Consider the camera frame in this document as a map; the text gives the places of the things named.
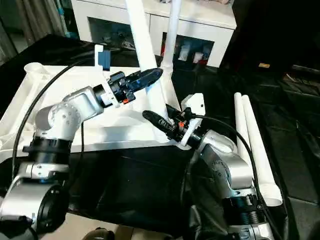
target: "curtain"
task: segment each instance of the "curtain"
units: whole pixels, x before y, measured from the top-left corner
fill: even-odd
[[[67,29],[60,0],[15,0],[28,45],[48,34],[65,36]]]
[[[17,55],[17,50],[0,18],[0,66],[15,55]]]

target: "black plastic part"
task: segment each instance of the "black plastic part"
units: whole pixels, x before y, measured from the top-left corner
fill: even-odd
[[[193,133],[189,137],[187,144],[193,148],[197,148],[201,143],[203,136],[204,136],[204,132],[202,132],[201,128],[198,127],[193,131]]]
[[[162,75],[160,68],[137,71],[129,76],[120,71],[110,76],[108,84],[119,103],[127,104],[136,99],[134,92],[155,83]]]
[[[95,97],[98,100],[101,107],[106,108],[107,106],[105,105],[104,101],[102,101],[102,99],[101,99],[101,95],[106,93],[104,87],[101,84],[99,84],[99,85],[93,87],[93,91],[94,91]]]
[[[36,163],[68,164],[71,141],[35,137],[23,152],[29,153],[29,159]]]
[[[56,230],[66,219],[69,205],[69,194],[57,185],[44,196],[38,216],[37,233],[49,233]]]
[[[170,139],[174,139],[178,141],[178,130],[179,128],[175,125],[171,125],[167,122],[162,116],[157,113],[149,110],[145,110],[142,112],[142,116],[147,119],[150,123],[152,123],[156,128],[160,131],[164,132]]]
[[[265,222],[262,207],[255,195],[238,196],[222,200],[224,217],[228,225],[249,225]]]

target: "floor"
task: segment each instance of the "floor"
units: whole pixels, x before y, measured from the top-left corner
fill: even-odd
[[[82,240],[88,232],[98,227],[113,231],[115,233],[115,240],[164,240],[166,237],[169,237],[164,233],[116,225],[67,213],[63,225],[55,232],[46,234],[41,240]]]

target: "white pvc pipe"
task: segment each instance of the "white pvc pipe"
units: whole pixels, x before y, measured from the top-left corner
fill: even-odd
[[[281,192],[275,183],[255,114],[247,95],[242,96],[242,103],[260,192],[267,206],[279,206],[283,202]]]
[[[250,147],[245,110],[244,110],[244,106],[242,103],[242,95],[240,92],[236,92],[234,94],[234,111],[235,111],[236,131],[241,134],[241,136],[244,138],[245,142]],[[252,170],[252,164],[251,164],[251,160],[250,160],[248,151],[245,148],[245,145],[243,144],[243,142],[238,137],[236,138],[236,145],[238,148],[239,156],[248,164],[248,166],[250,167],[251,174],[253,176],[254,173]]]
[[[177,110],[180,110],[180,105],[171,76],[174,71],[173,59],[176,47],[181,2],[182,0],[172,0],[171,2],[170,19],[165,40],[163,60],[161,62],[161,68],[163,69],[161,86],[164,100],[167,104]]]
[[[161,63],[161,67],[164,69],[168,69],[171,74],[173,72],[174,66],[173,59],[176,48],[181,2],[182,0],[172,0],[171,2],[170,19],[168,24],[168,31],[166,34],[163,60]]]
[[[142,0],[125,0],[129,14],[130,27],[134,40],[136,54],[139,60],[141,71],[157,68],[149,29],[146,23],[146,15]],[[165,98],[162,91],[161,81],[158,80],[146,88],[151,111],[168,119]],[[165,134],[154,128],[154,134],[159,142],[167,142]]]

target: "black cable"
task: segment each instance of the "black cable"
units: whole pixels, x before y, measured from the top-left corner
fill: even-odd
[[[278,232],[278,229],[275,225],[275,222],[273,220],[273,218],[271,217],[271,213],[267,207],[267,204],[260,192],[260,188],[259,188],[259,183],[258,183],[258,174],[257,174],[257,168],[256,168],[256,163],[254,161],[254,156],[252,154],[252,151],[249,147],[249,145],[247,144],[246,140],[242,137],[242,135],[234,128],[232,127],[231,125],[225,123],[224,121],[221,121],[219,119],[216,119],[214,117],[209,117],[209,116],[203,116],[203,115],[196,115],[196,114],[193,114],[192,115],[193,118],[198,118],[198,119],[206,119],[206,120],[211,120],[213,122],[216,122],[222,126],[224,126],[226,129],[230,130],[232,133],[234,133],[240,140],[241,142],[243,143],[245,149],[247,150],[248,154],[249,154],[249,157],[250,157],[250,161],[251,161],[251,164],[252,164],[252,171],[253,171],[253,184],[254,184],[254,187],[255,187],[255,191],[256,191],[256,195],[257,195],[257,198],[258,200],[261,202],[261,205],[262,205],[262,211],[267,219],[267,221],[269,222],[270,226],[271,226],[271,229],[273,230],[273,233],[277,236],[277,238],[279,240],[282,239],[280,233]]]
[[[84,159],[85,152],[85,131],[84,131],[84,122],[81,123],[81,153],[80,153],[80,162],[82,163]]]
[[[24,118],[20,124],[20,127],[16,133],[16,137],[14,140],[14,144],[13,144],[13,151],[12,151],[12,180],[14,180],[15,178],[15,168],[16,168],[16,158],[17,158],[17,152],[18,152],[18,145],[19,145],[19,140],[22,134],[22,131],[25,127],[25,124],[30,116],[30,114],[32,113],[32,110],[34,109],[35,105],[37,104],[37,102],[39,101],[39,99],[42,97],[42,95],[46,92],[46,90],[59,78],[61,77],[62,74],[64,74],[66,71],[68,71],[69,69],[73,68],[74,66],[83,63],[85,61],[87,61],[88,59],[81,59],[79,61],[74,62],[73,64],[71,64],[70,66],[67,66],[66,68],[64,68],[61,72],[59,72],[57,75],[55,75],[45,86],[44,88],[39,92],[39,94],[34,98],[33,102],[31,103],[28,111],[26,112],[26,114],[24,115]]]

